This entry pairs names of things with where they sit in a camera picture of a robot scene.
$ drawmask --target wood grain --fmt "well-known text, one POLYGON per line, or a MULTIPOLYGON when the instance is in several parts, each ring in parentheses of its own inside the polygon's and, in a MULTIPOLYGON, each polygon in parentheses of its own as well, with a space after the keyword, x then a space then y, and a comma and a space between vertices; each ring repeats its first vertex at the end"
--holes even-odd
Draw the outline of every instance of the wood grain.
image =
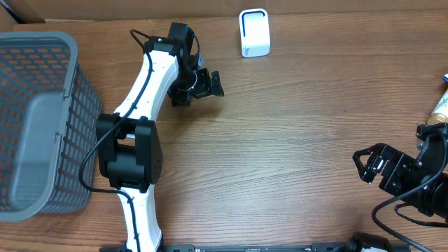
MULTIPOLYGON (((415 156, 416 123, 445 91, 448 12, 272 15, 267 57, 243 59, 236 18, 27 24, 62 30, 111 113, 141 66, 138 29, 166 36, 171 22, 196 32, 225 97, 160 112, 164 153, 157 219, 168 244, 298 245, 384 235, 370 218, 390 196, 362 182, 354 151, 378 142, 415 156)), ((94 184, 107 188, 96 173, 94 184)), ((380 218, 434 251, 446 232, 416 227, 392 208, 380 218)), ((118 197, 94 194, 83 210, 0 225, 4 251, 96 251, 125 243, 118 197)))

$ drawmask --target gray basket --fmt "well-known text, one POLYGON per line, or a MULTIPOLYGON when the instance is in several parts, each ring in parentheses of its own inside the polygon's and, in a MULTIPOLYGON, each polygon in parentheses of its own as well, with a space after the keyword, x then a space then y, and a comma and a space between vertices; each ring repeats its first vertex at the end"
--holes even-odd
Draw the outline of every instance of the gray basket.
MULTIPOLYGON (((0 34, 0 221, 88 203, 78 169, 95 143, 101 110, 70 35, 0 34)), ((94 161, 85 168, 87 184, 94 161)))

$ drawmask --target white square object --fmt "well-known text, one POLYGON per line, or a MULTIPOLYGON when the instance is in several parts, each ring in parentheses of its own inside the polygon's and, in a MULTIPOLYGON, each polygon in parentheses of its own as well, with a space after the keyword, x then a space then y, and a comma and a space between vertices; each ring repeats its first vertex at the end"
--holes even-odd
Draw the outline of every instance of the white square object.
POLYGON ((271 38, 266 10, 243 10, 239 14, 239 33, 243 57, 264 56, 269 53, 271 38))

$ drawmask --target wooden table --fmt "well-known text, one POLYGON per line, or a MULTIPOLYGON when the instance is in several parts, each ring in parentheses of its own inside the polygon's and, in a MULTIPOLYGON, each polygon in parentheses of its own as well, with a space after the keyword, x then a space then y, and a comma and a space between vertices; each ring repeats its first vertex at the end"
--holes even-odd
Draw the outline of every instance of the wooden table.
MULTIPOLYGON (((321 13, 269 17, 272 47, 244 59, 236 17, 17 25, 61 30, 111 113, 141 67, 138 29, 166 36, 171 22, 196 32, 225 97, 189 108, 165 99, 157 129, 164 153, 157 219, 168 244, 298 245, 345 241, 355 231, 391 236, 370 218, 390 198, 362 182, 351 156, 385 142, 415 156, 424 123, 446 87, 448 11, 321 13)), ((94 184, 108 188, 99 172, 94 184)), ((410 209, 414 214, 426 219, 410 209)), ((447 233, 417 227, 391 207, 380 218, 435 251, 447 233)), ((3 251, 97 251, 126 241, 121 205, 94 194, 70 214, 0 225, 3 251)))

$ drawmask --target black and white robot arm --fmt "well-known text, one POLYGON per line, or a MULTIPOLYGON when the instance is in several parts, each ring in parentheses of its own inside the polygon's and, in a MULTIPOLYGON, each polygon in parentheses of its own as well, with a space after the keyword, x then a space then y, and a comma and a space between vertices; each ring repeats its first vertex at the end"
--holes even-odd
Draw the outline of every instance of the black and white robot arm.
POLYGON ((126 251, 156 252, 162 242, 154 185, 160 177, 163 156, 155 122, 165 97, 169 95, 173 106, 189 106, 191 97, 224 95, 219 73, 215 71, 210 77, 207 69, 199 69, 200 53, 190 55, 194 38, 192 29, 179 23, 171 24, 167 38, 152 36, 144 43, 143 65, 128 96, 113 115, 101 114, 97 120, 97 139, 105 138, 98 147, 101 175, 109 179, 112 187, 129 195, 134 207, 136 220, 128 198, 118 195, 127 226, 126 251), (124 122, 114 134, 107 135, 120 120, 124 122), (125 138, 135 139, 135 146, 118 143, 118 139, 125 138))

